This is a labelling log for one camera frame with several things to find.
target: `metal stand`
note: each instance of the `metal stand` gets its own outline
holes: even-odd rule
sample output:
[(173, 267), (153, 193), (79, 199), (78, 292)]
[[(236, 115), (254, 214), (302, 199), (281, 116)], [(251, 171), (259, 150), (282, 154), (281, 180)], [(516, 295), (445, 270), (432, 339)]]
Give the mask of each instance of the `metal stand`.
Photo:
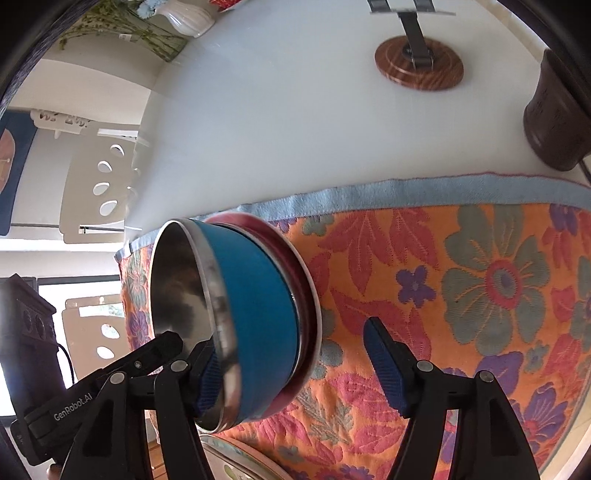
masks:
[(455, 13), (435, 10), (431, 0), (414, 0), (416, 10), (392, 9), (388, 4), (388, 0), (368, 0), (368, 3), (373, 14), (398, 14), (408, 39), (408, 44), (403, 48), (402, 55), (412, 62), (415, 69), (428, 68), (432, 70), (434, 63), (433, 51), (427, 47), (425, 36), (418, 24), (417, 13), (440, 15), (455, 15)]

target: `blue bowl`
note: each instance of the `blue bowl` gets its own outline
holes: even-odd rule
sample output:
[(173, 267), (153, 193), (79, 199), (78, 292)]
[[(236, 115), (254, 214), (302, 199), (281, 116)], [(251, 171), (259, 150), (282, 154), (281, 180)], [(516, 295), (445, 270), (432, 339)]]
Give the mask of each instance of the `blue bowl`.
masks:
[(155, 333), (183, 338), (185, 355), (213, 334), (220, 369), (203, 377), (211, 397), (197, 419), (203, 430), (260, 419), (293, 373), (293, 297), (273, 260), (239, 232), (193, 220), (166, 223), (152, 252), (150, 313)]

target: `dark brown container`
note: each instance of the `dark brown container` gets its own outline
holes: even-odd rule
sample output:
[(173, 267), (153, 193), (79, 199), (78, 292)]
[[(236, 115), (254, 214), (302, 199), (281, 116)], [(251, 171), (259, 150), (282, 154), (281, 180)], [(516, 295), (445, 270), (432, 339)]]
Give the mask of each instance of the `dark brown container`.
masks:
[(540, 81), (523, 116), (531, 148), (548, 166), (575, 168), (591, 153), (591, 93), (551, 50), (544, 52)]

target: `red bowl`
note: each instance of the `red bowl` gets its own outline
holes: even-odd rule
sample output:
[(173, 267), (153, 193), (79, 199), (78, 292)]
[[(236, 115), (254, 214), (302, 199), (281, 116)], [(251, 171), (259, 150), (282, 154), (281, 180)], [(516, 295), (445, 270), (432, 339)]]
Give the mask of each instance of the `red bowl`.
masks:
[(261, 418), (280, 412), (297, 396), (310, 379), (320, 356), (322, 342), (322, 317), (316, 287), (308, 268), (295, 247), (270, 224), (259, 217), (242, 212), (217, 213), (207, 223), (224, 223), (237, 226), (256, 237), (282, 266), (288, 275), (287, 283), (292, 290), (300, 321), (301, 354), (294, 372), (285, 387), (279, 392)]

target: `blue gripper pad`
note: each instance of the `blue gripper pad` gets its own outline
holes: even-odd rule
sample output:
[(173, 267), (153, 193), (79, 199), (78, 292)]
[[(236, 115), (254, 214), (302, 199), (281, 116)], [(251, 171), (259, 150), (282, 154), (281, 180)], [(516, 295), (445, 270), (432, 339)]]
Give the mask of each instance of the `blue gripper pad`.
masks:
[(363, 327), (363, 344), (374, 366), (388, 405), (397, 410), (402, 417), (408, 418), (411, 409), (406, 398), (406, 386), (402, 373), (400, 373), (371, 319), (365, 322)]
[(197, 415), (203, 414), (215, 405), (222, 389), (222, 373), (216, 352), (211, 355), (207, 362), (199, 387), (199, 399), (193, 404)]

